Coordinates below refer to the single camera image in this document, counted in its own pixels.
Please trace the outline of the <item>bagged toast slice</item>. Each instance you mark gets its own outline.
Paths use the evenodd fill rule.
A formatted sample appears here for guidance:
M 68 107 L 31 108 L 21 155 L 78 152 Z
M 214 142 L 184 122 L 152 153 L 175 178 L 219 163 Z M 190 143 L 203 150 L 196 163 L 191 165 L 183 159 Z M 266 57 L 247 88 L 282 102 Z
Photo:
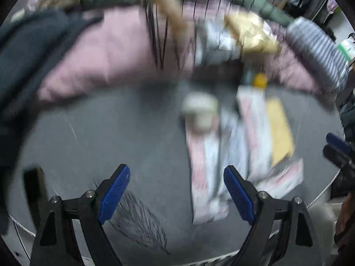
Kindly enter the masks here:
M 230 12 L 224 23 L 242 53 L 276 53 L 279 43 L 269 24 L 253 12 Z
M 294 138 L 279 98 L 268 98 L 266 100 L 266 113 L 272 140 L 271 166 L 275 167 L 281 161 L 293 155 L 295 151 Z
M 172 36 L 175 41 L 183 39 L 188 31 L 188 23 L 182 17 L 182 4 L 179 0 L 148 0 L 156 4 L 160 13 L 170 22 Z

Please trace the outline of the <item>long white red snack packet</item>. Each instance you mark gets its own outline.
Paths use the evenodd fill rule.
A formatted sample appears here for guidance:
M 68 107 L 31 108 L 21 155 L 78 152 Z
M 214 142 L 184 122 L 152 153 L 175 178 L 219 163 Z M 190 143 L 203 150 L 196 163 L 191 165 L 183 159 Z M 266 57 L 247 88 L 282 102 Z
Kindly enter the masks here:
M 185 128 L 191 167 L 191 200 L 193 224 L 221 220 L 229 214 L 229 198 L 220 165 L 220 134 L 218 130 L 198 133 Z

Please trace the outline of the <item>white rubber duck toy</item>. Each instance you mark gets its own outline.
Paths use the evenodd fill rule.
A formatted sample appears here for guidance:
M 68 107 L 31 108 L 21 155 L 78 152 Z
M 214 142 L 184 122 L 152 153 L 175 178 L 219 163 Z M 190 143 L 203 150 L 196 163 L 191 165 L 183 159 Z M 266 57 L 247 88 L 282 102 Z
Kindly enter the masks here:
M 197 133 L 209 133 L 218 123 L 218 99 L 206 92 L 191 92 L 183 100 L 185 121 Z

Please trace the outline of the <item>small snack packet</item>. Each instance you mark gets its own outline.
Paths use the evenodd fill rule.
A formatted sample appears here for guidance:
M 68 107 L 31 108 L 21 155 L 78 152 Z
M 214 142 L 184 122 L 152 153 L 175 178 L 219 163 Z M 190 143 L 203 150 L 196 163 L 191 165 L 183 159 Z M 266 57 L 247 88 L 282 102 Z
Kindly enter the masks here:
M 222 20 L 199 20 L 195 34 L 195 66 L 220 65 L 239 59 L 241 46 Z

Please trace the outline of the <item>bagged toast slice top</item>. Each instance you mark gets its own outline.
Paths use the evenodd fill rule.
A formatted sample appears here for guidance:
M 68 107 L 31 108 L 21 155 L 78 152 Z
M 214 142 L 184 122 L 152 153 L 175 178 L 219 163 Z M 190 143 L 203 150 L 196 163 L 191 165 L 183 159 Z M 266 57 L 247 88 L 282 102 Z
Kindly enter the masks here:
M 148 0 L 156 4 L 160 13 L 170 22 L 172 36 L 175 41 L 183 39 L 188 31 L 188 23 L 182 17 L 182 4 L 179 0 Z

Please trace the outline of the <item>white red sachet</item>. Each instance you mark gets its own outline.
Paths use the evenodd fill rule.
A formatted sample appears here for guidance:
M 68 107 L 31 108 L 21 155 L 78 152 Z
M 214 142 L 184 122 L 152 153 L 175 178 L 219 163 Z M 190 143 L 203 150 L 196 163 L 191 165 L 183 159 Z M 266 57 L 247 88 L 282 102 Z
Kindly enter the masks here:
M 290 163 L 283 171 L 268 179 L 262 180 L 255 187 L 257 191 L 265 191 L 274 199 L 282 199 L 299 186 L 304 179 L 304 162 L 300 158 Z

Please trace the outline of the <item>orange picture snack packet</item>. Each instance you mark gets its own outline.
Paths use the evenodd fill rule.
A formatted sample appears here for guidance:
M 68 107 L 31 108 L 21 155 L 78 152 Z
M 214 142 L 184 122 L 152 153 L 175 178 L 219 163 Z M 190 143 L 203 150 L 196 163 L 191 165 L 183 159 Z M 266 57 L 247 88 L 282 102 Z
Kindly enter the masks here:
M 239 114 L 249 147 L 249 175 L 252 182 L 265 179 L 271 170 L 272 140 L 266 114 L 265 91 L 241 85 L 237 90 Z

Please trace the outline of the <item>small white snack sachet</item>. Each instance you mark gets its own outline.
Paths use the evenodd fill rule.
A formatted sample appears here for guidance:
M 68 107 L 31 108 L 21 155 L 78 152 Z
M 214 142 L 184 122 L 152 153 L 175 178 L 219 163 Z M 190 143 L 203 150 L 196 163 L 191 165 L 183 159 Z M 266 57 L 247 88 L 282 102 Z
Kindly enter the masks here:
M 223 172 L 227 166 L 232 165 L 243 178 L 247 178 L 249 148 L 246 142 L 244 124 L 239 120 L 236 112 L 228 111 L 225 108 L 221 109 L 218 134 L 220 138 L 217 160 L 218 197 L 223 202 L 228 202 L 231 200 L 231 196 L 226 189 Z

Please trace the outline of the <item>black smartphone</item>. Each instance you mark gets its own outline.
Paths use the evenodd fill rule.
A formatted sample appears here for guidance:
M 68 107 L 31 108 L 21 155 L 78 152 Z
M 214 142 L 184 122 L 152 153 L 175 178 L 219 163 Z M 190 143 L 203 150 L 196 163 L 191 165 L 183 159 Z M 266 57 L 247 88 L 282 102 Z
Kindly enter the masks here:
M 26 201 L 36 229 L 41 226 L 47 214 L 47 189 L 45 174 L 40 166 L 33 166 L 24 170 L 23 175 Z

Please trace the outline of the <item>green white box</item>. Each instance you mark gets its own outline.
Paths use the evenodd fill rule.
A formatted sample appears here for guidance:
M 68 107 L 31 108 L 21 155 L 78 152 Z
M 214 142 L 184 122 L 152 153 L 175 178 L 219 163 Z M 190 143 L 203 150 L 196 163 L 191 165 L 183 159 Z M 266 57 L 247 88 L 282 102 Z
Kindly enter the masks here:
M 337 48 L 341 51 L 347 61 L 353 62 L 355 58 L 355 47 L 354 40 L 352 38 L 347 38 L 343 40 Z

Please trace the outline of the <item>blue checkered pillow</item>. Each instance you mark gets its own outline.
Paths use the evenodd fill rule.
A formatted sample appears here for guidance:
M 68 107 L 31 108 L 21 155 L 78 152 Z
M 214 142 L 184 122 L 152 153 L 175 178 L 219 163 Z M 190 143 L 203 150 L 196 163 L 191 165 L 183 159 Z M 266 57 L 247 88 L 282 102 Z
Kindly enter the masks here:
M 324 92 L 337 94 L 345 88 L 348 61 L 317 24 L 296 18 L 286 28 L 285 41 Z

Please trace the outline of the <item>dark teal fleece blanket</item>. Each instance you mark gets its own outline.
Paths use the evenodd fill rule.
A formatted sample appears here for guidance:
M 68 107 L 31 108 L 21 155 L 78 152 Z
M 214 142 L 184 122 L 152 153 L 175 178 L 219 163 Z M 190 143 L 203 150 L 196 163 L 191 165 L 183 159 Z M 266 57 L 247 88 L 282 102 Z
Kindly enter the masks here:
M 1 27 L 1 234 L 8 230 L 7 178 L 31 122 L 34 95 L 79 35 L 102 19 L 44 10 Z

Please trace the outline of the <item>pink quilt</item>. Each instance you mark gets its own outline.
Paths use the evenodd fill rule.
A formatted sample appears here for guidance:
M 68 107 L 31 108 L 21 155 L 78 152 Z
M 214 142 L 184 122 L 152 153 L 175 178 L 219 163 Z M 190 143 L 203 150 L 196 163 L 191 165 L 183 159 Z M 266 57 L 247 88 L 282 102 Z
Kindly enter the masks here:
M 85 29 L 46 75 L 35 98 L 48 105 L 130 83 L 241 77 L 241 67 L 235 60 L 199 62 L 196 52 L 194 46 L 188 46 L 179 65 L 173 51 L 168 50 L 160 70 L 155 65 L 146 23 L 138 7 L 107 9 L 103 20 Z

